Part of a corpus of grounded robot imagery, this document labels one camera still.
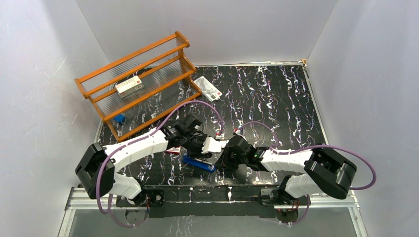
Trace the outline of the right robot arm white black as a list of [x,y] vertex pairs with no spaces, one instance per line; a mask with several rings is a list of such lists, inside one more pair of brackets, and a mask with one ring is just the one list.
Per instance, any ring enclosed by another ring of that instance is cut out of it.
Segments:
[[240,135],[233,136],[215,163],[217,168],[236,170],[246,165],[254,171],[291,171],[278,189],[262,194],[261,202],[292,204],[302,196],[324,193],[345,199],[357,171],[354,163],[332,148],[302,152],[254,147]]

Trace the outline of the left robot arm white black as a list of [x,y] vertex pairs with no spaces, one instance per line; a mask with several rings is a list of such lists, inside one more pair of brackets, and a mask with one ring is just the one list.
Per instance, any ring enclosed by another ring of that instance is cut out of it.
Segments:
[[119,174],[119,171],[132,162],[171,148],[184,147],[193,154],[202,154],[207,135],[199,130],[201,124],[194,115],[187,115],[169,120],[142,137],[104,147],[93,143],[88,146],[75,173],[90,199],[113,194],[126,197],[135,205],[143,205],[148,193],[142,183]]

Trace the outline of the red white staple box sleeve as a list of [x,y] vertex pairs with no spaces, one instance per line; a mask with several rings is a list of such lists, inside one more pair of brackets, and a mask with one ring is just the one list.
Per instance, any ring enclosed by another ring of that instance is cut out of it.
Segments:
[[166,150],[165,153],[178,155],[178,154],[180,154],[180,151],[181,151],[181,147],[173,147],[173,148],[170,148],[170,149]]

